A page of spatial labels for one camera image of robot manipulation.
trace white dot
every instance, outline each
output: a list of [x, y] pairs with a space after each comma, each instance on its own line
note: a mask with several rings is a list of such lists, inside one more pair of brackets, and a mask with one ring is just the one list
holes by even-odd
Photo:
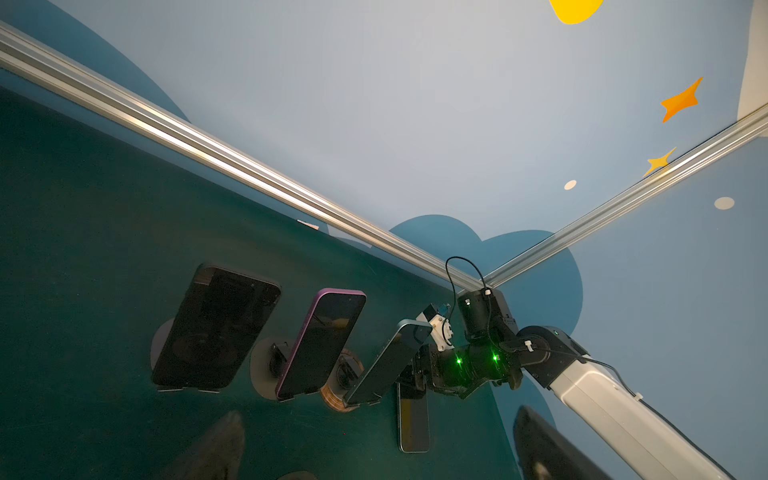
[[736, 202], [731, 197], [720, 197], [715, 200], [715, 208], [718, 210], [728, 210], [735, 204]]

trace yellow painted moon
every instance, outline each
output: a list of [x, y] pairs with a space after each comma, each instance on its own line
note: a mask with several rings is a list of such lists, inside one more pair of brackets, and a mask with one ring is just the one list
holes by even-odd
[[603, 0], [549, 0], [549, 2], [552, 4], [554, 13], [566, 25], [582, 23], [590, 18], [600, 5], [603, 5]]

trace purple smartphone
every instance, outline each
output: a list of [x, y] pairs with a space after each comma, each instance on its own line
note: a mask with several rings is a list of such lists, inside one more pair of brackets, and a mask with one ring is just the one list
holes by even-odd
[[326, 384], [346, 339], [366, 304], [359, 290], [320, 290], [277, 380], [278, 400], [315, 393]]

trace black smartphone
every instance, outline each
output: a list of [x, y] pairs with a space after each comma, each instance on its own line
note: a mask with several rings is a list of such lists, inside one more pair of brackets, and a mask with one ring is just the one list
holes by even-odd
[[404, 453], [429, 451], [429, 404], [426, 390], [397, 384], [397, 420], [400, 450]]
[[280, 286], [271, 280], [200, 265], [152, 370], [152, 382], [198, 389], [229, 385], [279, 299]]

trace smartphone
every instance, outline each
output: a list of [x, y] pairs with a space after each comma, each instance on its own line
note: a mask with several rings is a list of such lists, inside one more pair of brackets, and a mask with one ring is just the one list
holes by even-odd
[[371, 368], [349, 387], [344, 406], [378, 403], [400, 372], [408, 365], [432, 333], [432, 325], [421, 320], [403, 320], [397, 324], [395, 335], [376, 357]]
[[397, 384], [397, 426], [403, 453], [429, 451], [429, 404], [426, 390]]
[[152, 382], [212, 390], [229, 385], [279, 299], [280, 286], [271, 280], [200, 265], [152, 370]]
[[358, 290], [320, 290], [277, 380], [280, 401], [315, 393], [326, 384], [344, 344], [366, 304]]

